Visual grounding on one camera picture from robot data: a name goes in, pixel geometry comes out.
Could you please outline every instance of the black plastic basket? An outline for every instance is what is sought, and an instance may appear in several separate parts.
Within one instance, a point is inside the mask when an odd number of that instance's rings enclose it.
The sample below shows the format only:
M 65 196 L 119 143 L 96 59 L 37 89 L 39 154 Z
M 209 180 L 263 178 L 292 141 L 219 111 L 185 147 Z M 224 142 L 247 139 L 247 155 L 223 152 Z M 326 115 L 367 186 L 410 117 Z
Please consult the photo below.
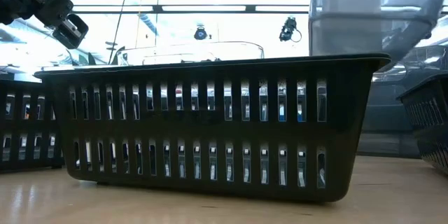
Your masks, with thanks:
M 76 179 L 330 202 L 347 193 L 372 73 L 388 60 L 297 57 L 36 76 L 53 89 Z
M 50 96 L 40 83 L 0 80 L 0 171 L 64 164 Z
M 427 78 L 399 99 L 422 159 L 448 174 L 448 73 Z

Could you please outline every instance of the wooden table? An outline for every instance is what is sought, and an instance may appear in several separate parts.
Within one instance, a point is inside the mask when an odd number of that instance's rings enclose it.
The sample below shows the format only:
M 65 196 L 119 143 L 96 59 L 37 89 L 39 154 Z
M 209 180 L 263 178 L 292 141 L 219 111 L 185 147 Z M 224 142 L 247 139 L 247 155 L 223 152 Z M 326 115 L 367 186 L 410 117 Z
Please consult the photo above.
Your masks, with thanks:
M 118 188 L 63 169 L 0 174 L 0 223 L 448 223 L 448 177 L 421 160 L 357 157 L 349 194 L 331 204 Z

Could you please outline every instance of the black camera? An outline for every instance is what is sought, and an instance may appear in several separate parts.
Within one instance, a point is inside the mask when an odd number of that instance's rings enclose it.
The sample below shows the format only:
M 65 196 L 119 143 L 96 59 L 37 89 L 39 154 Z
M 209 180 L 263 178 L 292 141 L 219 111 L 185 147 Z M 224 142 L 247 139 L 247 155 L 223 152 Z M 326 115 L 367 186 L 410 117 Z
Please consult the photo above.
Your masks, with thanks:
M 280 32 L 280 41 L 289 41 L 293 36 L 293 32 L 297 30 L 297 22 L 295 17 L 288 17 Z
M 0 23 L 9 25 L 14 19 L 36 16 L 52 35 L 68 49 L 79 46 L 89 27 L 77 15 L 71 14 L 70 0 L 0 0 Z
M 207 32 L 205 31 L 204 27 L 198 27 L 195 32 L 195 39 L 196 40 L 203 40 L 207 38 Z

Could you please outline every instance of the robotic arm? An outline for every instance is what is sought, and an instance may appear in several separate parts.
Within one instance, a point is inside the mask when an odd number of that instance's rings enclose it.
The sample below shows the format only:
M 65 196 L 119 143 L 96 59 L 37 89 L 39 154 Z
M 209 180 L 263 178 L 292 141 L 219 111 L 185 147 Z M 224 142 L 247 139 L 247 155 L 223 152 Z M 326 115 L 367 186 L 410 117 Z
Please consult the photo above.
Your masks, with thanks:
M 0 0 L 0 23 L 9 25 L 14 19 L 35 15 L 52 35 L 68 49 L 79 46 L 89 27 L 77 15 L 70 14 L 70 0 Z

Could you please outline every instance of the wire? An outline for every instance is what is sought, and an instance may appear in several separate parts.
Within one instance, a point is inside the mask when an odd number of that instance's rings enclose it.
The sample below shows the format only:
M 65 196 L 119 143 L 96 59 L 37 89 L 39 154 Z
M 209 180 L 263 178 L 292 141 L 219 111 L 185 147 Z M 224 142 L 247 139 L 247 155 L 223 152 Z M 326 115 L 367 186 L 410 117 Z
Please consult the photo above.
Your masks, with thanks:
M 137 41 L 139 40 L 139 27 L 140 27 L 140 14 L 141 14 L 141 1 L 140 0 L 140 8 L 139 8 L 139 19 L 137 20 L 137 35 L 135 36 L 135 48 L 137 48 Z
M 123 0 L 123 3 L 121 5 L 120 15 L 118 16 L 117 28 L 115 29 L 115 37 L 113 38 L 113 45 L 112 45 L 112 50 L 111 50 L 111 56 L 109 57 L 109 62 L 107 64 L 111 64 L 113 50 L 115 49 L 115 44 L 116 44 L 116 40 L 117 40 L 118 28 L 120 28 L 121 16 L 123 14 L 123 7 L 125 6 L 125 1 L 126 0 Z
M 298 41 L 294 41 L 293 39 L 291 39 L 291 41 L 294 43 L 299 43 L 302 40 L 302 32 L 300 32 L 298 29 L 295 29 L 295 30 L 300 34 L 300 39 Z

